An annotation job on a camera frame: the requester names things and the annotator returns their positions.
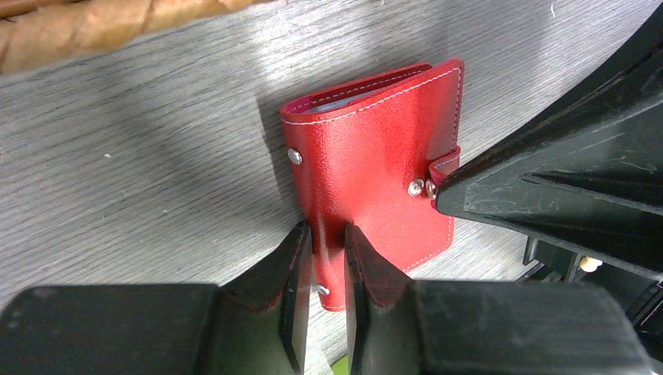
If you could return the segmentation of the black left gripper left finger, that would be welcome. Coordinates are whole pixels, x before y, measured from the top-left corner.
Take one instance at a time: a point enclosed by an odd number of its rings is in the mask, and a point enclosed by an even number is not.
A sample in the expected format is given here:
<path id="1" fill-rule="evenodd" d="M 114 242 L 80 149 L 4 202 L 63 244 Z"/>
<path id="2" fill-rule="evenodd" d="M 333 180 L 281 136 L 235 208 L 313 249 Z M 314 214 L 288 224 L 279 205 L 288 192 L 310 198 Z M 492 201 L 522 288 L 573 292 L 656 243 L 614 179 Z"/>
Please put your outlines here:
<path id="1" fill-rule="evenodd" d="M 312 241 L 297 223 L 224 284 L 45 285 L 1 313 L 4 374 L 301 374 Z"/>

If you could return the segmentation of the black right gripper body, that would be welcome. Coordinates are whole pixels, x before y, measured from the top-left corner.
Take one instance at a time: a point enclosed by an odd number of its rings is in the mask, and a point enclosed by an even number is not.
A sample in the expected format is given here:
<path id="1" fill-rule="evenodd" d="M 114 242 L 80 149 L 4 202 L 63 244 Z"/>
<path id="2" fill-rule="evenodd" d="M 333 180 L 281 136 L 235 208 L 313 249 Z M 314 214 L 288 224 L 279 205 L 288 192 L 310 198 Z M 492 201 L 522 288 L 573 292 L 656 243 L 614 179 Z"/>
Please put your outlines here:
<path id="1" fill-rule="evenodd" d="M 655 112 L 662 126 L 662 7 L 602 65 L 539 115 L 519 135 L 580 135 Z"/>

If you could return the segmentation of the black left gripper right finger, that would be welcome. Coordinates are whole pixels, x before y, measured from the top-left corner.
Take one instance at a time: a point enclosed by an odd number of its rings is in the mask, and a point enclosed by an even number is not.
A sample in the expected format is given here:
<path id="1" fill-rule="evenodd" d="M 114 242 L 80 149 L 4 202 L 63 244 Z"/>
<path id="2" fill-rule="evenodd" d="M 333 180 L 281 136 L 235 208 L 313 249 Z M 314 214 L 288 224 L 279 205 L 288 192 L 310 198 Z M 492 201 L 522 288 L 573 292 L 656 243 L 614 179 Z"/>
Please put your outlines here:
<path id="1" fill-rule="evenodd" d="M 650 374 L 620 305 L 591 284 L 415 280 L 345 229 L 352 374 Z"/>

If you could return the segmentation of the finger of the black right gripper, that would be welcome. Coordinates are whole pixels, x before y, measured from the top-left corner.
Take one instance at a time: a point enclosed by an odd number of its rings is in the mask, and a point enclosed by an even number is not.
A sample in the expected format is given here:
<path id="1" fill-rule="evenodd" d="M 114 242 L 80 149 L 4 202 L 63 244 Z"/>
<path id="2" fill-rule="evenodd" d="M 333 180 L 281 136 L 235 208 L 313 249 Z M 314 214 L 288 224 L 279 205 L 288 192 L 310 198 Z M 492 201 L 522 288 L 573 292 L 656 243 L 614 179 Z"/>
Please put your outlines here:
<path id="1" fill-rule="evenodd" d="M 435 206 L 661 279 L 661 68 L 527 123 L 442 182 Z"/>

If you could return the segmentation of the red leather card holder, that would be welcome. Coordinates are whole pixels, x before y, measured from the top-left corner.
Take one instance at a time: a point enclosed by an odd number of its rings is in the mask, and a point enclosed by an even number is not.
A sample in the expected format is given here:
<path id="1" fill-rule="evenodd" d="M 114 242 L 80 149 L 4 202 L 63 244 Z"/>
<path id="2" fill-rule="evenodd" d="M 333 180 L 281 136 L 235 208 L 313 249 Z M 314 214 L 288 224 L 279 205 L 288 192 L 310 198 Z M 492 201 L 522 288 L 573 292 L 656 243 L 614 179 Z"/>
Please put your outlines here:
<path id="1" fill-rule="evenodd" d="M 461 160 L 464 63 L 416 63 L 285 103 L 280 117 L 312 228 L 321 306 L 346 307 L 345 228 L 358 226 L 404 272 L 447 250 L 454 221 L 435 188 Z"/>

